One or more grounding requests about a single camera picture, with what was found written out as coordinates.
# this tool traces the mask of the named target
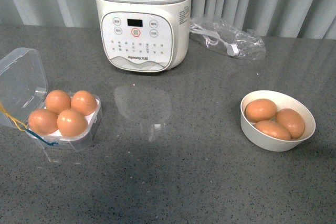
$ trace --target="yellow string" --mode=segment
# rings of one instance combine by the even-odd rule
[[[20,130],[20,131],[26,131],[27,126],[21,122],[20,120],[16,119],[15,117],[11,116],[7,110],[5,110],[5,108],[3,107],[2,103],[0,102],[0,111],[3,112],[7,117],[9,117],[15,124],[15,126]]]

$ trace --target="plastic bag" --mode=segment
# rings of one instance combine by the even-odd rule
[[[222,55],[248,60],[264,59],[266,56],[265,43],[254,30],[238,30],[221,18],[192,18],[190,33],[191,39]]]

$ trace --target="digital display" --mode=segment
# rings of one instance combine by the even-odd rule
[[[142,20],[141,19],[127,19],[128,26],[137,26],[142,27]]]

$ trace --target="red button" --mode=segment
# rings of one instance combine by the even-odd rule
[[[139,36],[140,36],[140,30],[137,29],[137,28],[133,28],[133,29],[131,30],[131,33],[132,33],[132,35],[133,35],[134,37],[139,37]]]

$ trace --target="egg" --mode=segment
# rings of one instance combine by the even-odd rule
[[[87,116],[96,110],[97,101],[90,92],[80,90],[73,95],[71,108]]]
[[[276,104],[269,99],[257,99],[246,106],[245,114],[249,121],[259,122],[273,118],[277,113]]]
[[[280,139],[291,140],[289,131],[274,121],[259,121],[255,125],[255,128],[263,132],[264,134]]]
[[[88,121],[76,110],[63,110],[58,115],[57,126],[62,136],[72,137],[83,133]]]
[[[63,110],[71,108],[71,98],[63,90],[53,90],[46,97],[46,108],[60,114]]]
[[[305,121],[302,116],[292,109],[282,109],[277,113],[276,122],[284,126],[292,138],[299,138],[305,131]]]
[[[57,114],[47,109],[34,110],[28,118],[29,128],[39,135],[57,131]]]

